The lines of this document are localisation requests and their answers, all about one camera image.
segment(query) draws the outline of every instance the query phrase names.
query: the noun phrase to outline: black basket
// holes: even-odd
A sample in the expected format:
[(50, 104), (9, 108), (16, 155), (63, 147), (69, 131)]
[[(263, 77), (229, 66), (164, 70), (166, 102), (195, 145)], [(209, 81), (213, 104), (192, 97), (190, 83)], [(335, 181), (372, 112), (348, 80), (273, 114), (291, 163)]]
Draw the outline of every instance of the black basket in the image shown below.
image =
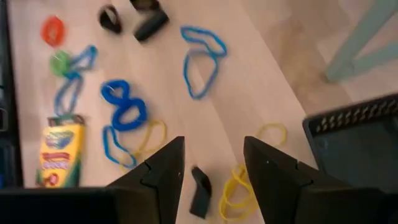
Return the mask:
[(398, 94), (311, 116), (303, 128), (321, 171), (398, 192)]

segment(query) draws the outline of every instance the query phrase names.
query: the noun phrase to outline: crayola crayon box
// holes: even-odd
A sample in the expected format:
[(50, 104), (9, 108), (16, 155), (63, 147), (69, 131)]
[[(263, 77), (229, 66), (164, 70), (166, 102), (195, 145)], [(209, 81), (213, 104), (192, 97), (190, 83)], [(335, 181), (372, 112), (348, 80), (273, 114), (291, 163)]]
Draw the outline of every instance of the crayola crayon box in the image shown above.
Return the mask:
[(39, 187), (77, 187), (80, 178), (84, 124), (49, 126), (43, 132), (36, 184)]

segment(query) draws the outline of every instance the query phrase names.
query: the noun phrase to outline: yellow rubber band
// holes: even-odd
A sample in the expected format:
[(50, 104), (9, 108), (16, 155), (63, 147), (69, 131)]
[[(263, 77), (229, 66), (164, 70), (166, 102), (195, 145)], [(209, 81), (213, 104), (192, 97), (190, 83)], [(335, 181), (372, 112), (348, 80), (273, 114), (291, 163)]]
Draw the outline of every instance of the yellow rubber band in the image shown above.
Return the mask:
[[(269, 123), (261, 126), (258, 130), (256, 137), (259, 139), (263, 132), (269, 128), (277, 128), (282, 133), (282, 139), (280, 143), (274, 146), (281, 146), (286, 143), (287, 141), (287, 130), (282, 123)], [(218, 203), (218, 212), (220, 213), (221, 217), (223, 218), (224, 222), (236, 222), (244, 220), (247, 216), (255, 212), (258, 208), (257, 200), (254, 195), (253, 188), (251, 187), (250, 182), (248, 179), (248, 171), (244, 164), (238, 166), (238, 173), (235, 170), (232, 170), (232, 178), (230, 178), (224, 185), (223, 194), (221, 199)], [(233, 192), (236, 190), (238, 185), (242, 185), (249, 195), (246, 196), (241, 202), (239, 203), (232, 203), (230, 202), (229, 198), (232, 196)], [(240, 209), (244, 210), (240, 215), (236, 217), (227, 217), (226, 209)]]
[[(160, 143), (158, 145), (156, 145), (156, 146), (154, 146), (154, 147), (152, 147), (150, 149), (146, 149), (146, 146), (147, 146), (147, 144), (149, 142), (149, 138), (150, 138), (150, 136), (152, 134), (152, 131), (154, 130), (154, 127), (156, 127), (158, 125), (163, 127), (162, 140), (160, 141)], [(150, 120), (147, 123), (147, 129), (145, 131), (144, 139), (141, 141), (140, 145), (137, 147), (137, 150), (135, 152), (132, 152), (131, 154), (135, 158), (137, 158), (137, 160), (139, 160), (139, 157), (141, 155), (145, 154), (145, 153), (152, 153), (152, 152), (158, 151), (166, 143), (166, 140), (167, 140), (167, 125), (162, 120), (159, 120), (159, 119)], [(128, 163), (129, 162), (129, 158), (130, 157), (128, 157), (128, 156), (125, 157), (123, 159), (123, 162), (121, 162), (121, 164), (120, 164), (120, 169), (124, 173), (129, 171), (123, 165), (123, 164), (129, 164)]]

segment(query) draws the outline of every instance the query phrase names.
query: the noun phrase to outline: light wood floor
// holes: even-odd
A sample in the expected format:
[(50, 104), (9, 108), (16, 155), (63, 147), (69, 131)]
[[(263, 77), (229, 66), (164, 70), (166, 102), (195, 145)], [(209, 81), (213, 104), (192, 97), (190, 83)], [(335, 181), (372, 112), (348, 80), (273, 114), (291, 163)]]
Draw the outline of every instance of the light wood floor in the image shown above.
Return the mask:
[[(41, 131), (53, 115), (53, 98), (63, 80), (49, 71), (54, 50), (39, 35), (43, 20), (55, 14), (67, 25), (62, 49), (73, 54), (94, 44), (99, 57), (85, 85), (76, 112), (86, 118), (83, 186), (106, 185), (122, 175), (103, 154), (102, 127), (110, 123), (113, 107), (100, 96), (100, 86), (112, 78), (126, 79), (132, 94), (144, 99), (153, 118), (163, 119), (168, 139), (186, 138), (186, 168), (177, 223), (205, 223), (189, 214), (195, 189), (190, 168), (198, 165), (213, 185), (211, 218), (220, 222), (217, 203), (230, 170), (243, 162), (243, 137), (264, 123), (281, 122), (288, 130), (280, 147), (316, 167), (302, 130), (307, 114), (396, 91), (398, 63), (375, 68), (340, 84), (325, 82), (324, 71), (349, 35), (370, 0), (166, 0), (161, 1), (170, 24), (146, 44), (132, 30), (144, 15), (128, 0), (12, 0), (10, 19), (16, 72), (25, 185), (34, 186)], [(99, 8), (115, 5), (124, 23), (122, 36), (104, 31), (97, 22)], [(387, 26), (398, 23), (394, 17)], [(182, 78), (182, 60), (189, 46), (180, 36), (184, 24), (216, 32), (228, 46), (220, 74), (209, 95), (192, 100)], [(385, 27), (366, 48), (371, 50), (397, 33)], [(195, 59), (190, 77), (202, 86), (212, 64)], [(144, 130), (121, 134), (123, 145), (134, 149)], [(277, 142), (278, 136), (265, 136)], [(257, 211), (245, 222), (263, 223)]]

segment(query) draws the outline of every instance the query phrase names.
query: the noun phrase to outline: green rubber band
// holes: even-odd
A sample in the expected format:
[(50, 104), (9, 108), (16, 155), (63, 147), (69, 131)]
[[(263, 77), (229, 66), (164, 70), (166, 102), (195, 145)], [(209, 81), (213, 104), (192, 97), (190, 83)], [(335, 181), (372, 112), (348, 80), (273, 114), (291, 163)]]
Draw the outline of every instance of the green rubber band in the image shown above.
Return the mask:
[(50, 58), (50, 69), (56, 75), (65, 76), (70, 68), (69, 61), (70, 57), (68, 53), (63, 50), (58, 50)]

